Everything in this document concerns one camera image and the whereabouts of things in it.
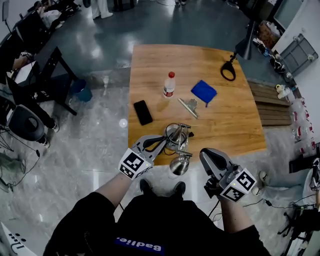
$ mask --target blue label on shirt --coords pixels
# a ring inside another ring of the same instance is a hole
[[[114,243],[120,246],[126,246],[126,247],[136,248],[136,249],[151,252],[151,253],[165,255],[165,249],[163,246],[160,246],[160,245],[153,245],[151,243],[145,243],[145,242],[130,240],[130,239],[121,238],[121,237],[117,237]]]

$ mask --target wooden table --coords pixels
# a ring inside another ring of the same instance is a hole
[[[128,146],[141,136],[162,135],[170,123],[191,126],[194,137],[189,139],[188,152],[191,161],[199,160],[202,148],[215,148],[229,156],[266,149],[265,136],[258,110],[245,78],[235,60],[234,81],[225,80],[220,74],[223,63],[232,52],[188,45],[147,44],[133,48],[130,89]],[[175,72],[176,88],[173,98],[163,97],[165,80],[170,71]],[[217,95],[206,104],[191,89],[200,80],[212,86]],[[196,99],[195,119],[178,102]],[[145,100],[153,122],[141,126],[133,104]],[[167,165],[177,154],[160,154],[155,165]]]

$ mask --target trash bin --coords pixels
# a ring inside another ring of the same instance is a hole
[[[75,81],[72,85],[72,93],[82,102],[88,102],[92,98],[91,90],[86,86],[87,82],[84,79]]]

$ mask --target red bottle cap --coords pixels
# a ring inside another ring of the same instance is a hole
[[[174,77],[175,77],[175,73],[174,73],[174,72],[172,72],[172,71],[171,71],[171,72],[169,72],[169,77],[170,77],[170,78],[174,78]]]

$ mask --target black t-shirt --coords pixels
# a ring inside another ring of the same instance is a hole
[[[58,224],[44,256],[270,255],[255,226],[226,233],[192,201],[135,197],[115,223],[115,207],[93,192]]]

